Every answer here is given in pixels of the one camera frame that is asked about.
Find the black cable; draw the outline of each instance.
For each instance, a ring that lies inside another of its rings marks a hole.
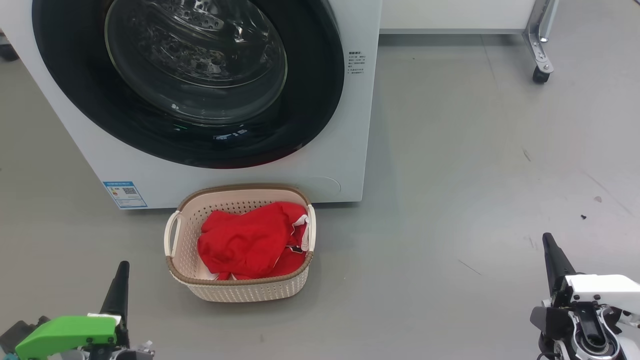
[[[538,358],[536,360],[542,359],[543,356],[560,357],[560,354],[558,354],[557,352],[543,352],[542,354],[538,355]]]

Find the white washing machine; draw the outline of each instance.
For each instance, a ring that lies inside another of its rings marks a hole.
[[[382,0],[0,0],[122,209],[284,183],[360,201]]]

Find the basket rim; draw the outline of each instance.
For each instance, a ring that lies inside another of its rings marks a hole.
[[[234,192],[241,190],[285,190],[288,192],[295,193],[299,195],[307,205],[311,205],[311,201],[309,201],[308,197],[305,194],[301,193],[297,188],[293,186],[288,186],[284,184],[238,184],[238,185],[226,185],[226,186],[216,186],[213,188],[206,188],[202,190],[198,190],[197,192],[192,193],[187,196],[176,208],[177,211],[182,211],[184,207],[191,202],[193,199],[198,196],[205,195],[208,193],[221,193],[221,192]]]
[[[288,275],[276,276],[276,277],[265,277],[262,279],[252,279],[252,280],[205,280],[205,279],[194,279],[192,277],[188,277],[182,275],[178,269],[173,264],[173,258],[171,256],[166,256],[166,264],[169,266],[169,272],[180,282],[183,282],[187,285],[209,285],[209,286],[240,286],[240,285],[260,285],[260,284],[269,284],[272,282],[280,282],[280,281],[288,281],[291,280],[300,274],[302,274],[311,263],[311,259],[314,257],[313,251],[308,251],[307,256],[305,257],[305,262],[294,272]]]

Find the laundry basket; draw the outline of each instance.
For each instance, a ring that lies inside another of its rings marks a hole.
[[[222,210],[240,215],[276,201],[293,202],[307,209],[309,231],[305,231],[302,241],[302,249],[307,250],[307,256],[302,266],[289,275],[265,279],[212,279],[197,249],[200,228],[211,212]],[[185,284],[196,296],[214,302],[255,302],[282,299],[297,294],[307,281],[315,245],[314,208],[297,189],[286,186],[223,186],[196,192],[180,204],[164,229],[164,253],[173,277]]]

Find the laundry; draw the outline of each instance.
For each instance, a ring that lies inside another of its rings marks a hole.
[[[202,224],[198,254],[218,280],[295,272],[305,261],[305,207],[274,202],[243,215],[214,211]]]

